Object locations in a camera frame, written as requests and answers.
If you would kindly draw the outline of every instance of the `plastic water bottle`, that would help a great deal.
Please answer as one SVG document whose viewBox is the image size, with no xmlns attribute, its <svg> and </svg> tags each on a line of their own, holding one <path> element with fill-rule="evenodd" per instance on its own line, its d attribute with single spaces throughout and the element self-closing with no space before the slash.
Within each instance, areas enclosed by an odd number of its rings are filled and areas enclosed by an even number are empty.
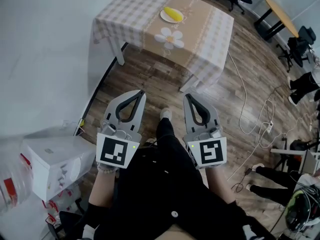
<svg viewBox="0 0 320 240">
<path fill-rule="evenodd" d="M 30 162 L 23 155 L 1 161 L 0 215 L 28 199 L 32 180 Z"/>
</svg>

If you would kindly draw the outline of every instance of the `floor plank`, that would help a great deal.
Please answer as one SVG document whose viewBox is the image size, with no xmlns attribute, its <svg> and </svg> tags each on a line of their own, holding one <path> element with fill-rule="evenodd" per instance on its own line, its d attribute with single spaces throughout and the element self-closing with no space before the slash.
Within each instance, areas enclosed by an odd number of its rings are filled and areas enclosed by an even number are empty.
<svg viewBox="0 0 320 240">
<path fill-rule="evenodd" d="M 311 115 L 315 111 L 315 104 L 309 103 L 307 97 L 304 97 L 297 107 L 289 103 L 287 98 L 290 90 L 286 80 L 288 73 L 285 64 L 283 64 L 285 61 L 278 59 L 280 49 L 276 48 L 277 42 L 275 40 L 272 44 L 268 44 L 257 34 L 253 26 L 253 22 L 256 20 L 254 16 L 249 12 L 243 16 L 237 10 L 230 13 L 226 1 L 221 3 L 215 0 L 204 1 L 234 17 L 229 52 L 238 67 L 247 91 L 246 106 L 241 119 L 244 131 L 251 131 L 265 100 L 274 88 L 280 86 L 269 97 L 274 104 L 274 125 L 271 134 L 266 134 L 263 138 L 262 144 L 267 146 L 281 132 L 287 132 L 293 128 L 298 117 L 302 117 L 304 113 Z M 179 92 L 179 87 L 190 75 L 188 71 L 171 61 L 130 44 L 124 50 L 124 59 L 125 64 L 123 66 L 114 65 L 99 89 L 86 116 L 83 127 L 85 133 L 82 136 L 95 143 L 97 127 L 99 127 L 108 103 L 125 92 L 142 89 L 147 95 L 139 130 L 142 134 L 142 141 L 155 137 L 160 111 L 169 106 L 173 111 L 172 124 L 175 134 L 182 142 L 182 137 L 186 134 L 186 127 L 183 113 L 184 94 Z M 302 75 L 302 70 L 295 65 L 291 69 L 290 75 L 293 79 L 298 78 Z M 257 145 L 260 128 L 259 123 L 252 134 L 246 135 L 239 127 L 245 90 L 229 56 L 219 81 L 208 86 L 203 96 L 217 109 L 223 126 L 223 134 L 227 137 L 228 161 L 223 168 L 225 176 L 229 177 Z M 269 114 L 270 116 L 272 114 L 271 104 L 269 104 Z M 261 114 L 261 121 L 268 121 L 266 109 Z M 295 130 L 288 134 L 288 139 L 292 141 L 300 138 L 306 141 L 310 140 L 313 134 L 309 131 L 309 121 L 305 118 L 298 123 Z M 281 146 L 281 138 L 278 137 L 274 144 Z M 252 165 L 264 163 L 271 167 L 275 164 L 276 159 L 278 157 L 269 154 L 269 148 L 258 147 L 247 163 L 229 180 L 230 186 L 239 182 L 246 169 Z M 243 185 L 246 186 L 252 180 L 259 186 L 279 187 L 254 173 L 244 179 Z M 246 189 L 236 193 L 236 198 L 238 204 L 249 215 L 256 217 L 267 229 L 274 225 L 281 214 L 278 204 L 260 198 Z"/>
</svg>

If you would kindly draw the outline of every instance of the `tablecloth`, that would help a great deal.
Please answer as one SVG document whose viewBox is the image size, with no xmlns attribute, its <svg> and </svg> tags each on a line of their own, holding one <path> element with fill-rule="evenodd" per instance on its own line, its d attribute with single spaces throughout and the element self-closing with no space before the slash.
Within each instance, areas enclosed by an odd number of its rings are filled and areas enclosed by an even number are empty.
<svg viewBox="0 0 320 240">
<path fill-rule="evenodd" d="M 184 19 L 160 17 L 165 6 Z M 226 62 L 234 19 L 201 0 L 114 0 L 94 20 L 96 43 L 115 37 L 163 56 L 189 70 L 204 84 L 214 84 Z"/>
</svg>

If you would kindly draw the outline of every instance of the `white plate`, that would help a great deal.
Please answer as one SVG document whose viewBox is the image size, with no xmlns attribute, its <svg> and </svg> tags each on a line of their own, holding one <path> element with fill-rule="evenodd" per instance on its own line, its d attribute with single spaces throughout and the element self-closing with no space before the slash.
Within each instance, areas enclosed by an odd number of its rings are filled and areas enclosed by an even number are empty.
<svg viewBox="0 0 320 240">
<path fill-rule="evenodd" d="M 173 18 L 171 18 L 171 17 L 165 12 L 165 10 L 162 10 L 162 11 L 160 12 L 161 18 L 164 19 L 166 22 L 170 22 L 170 23 L 182 22 L 182 21 L 184 20 L 184 15 L 181 13 L 181 11 L 176 10 L 176 9 L 173 9 L 173 8 L 172 8 L 172 10 L 174 10 L 174 11 L 176 11 L 177 13 L 179 13 L 180 15 L 182 15 L 182 20 L 180 20 L 180 21 L 174 20 Z"/>
</svg>

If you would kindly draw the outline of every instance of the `yellow fruit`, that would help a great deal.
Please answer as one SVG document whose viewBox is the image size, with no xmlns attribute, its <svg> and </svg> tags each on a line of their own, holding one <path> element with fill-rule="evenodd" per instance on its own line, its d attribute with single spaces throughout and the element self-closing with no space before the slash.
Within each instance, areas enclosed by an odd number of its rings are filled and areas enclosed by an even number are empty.
<svg viewBox="0 0 320 240">
<path fill-rule="evenodd" d="M 168 14 L 172 19 L 174 19 L 176 22 L 182 21 L 183 17 L 180 13 L 176 12 L 170 7 L 164 7 L 164 12 Z"/>
</svg>

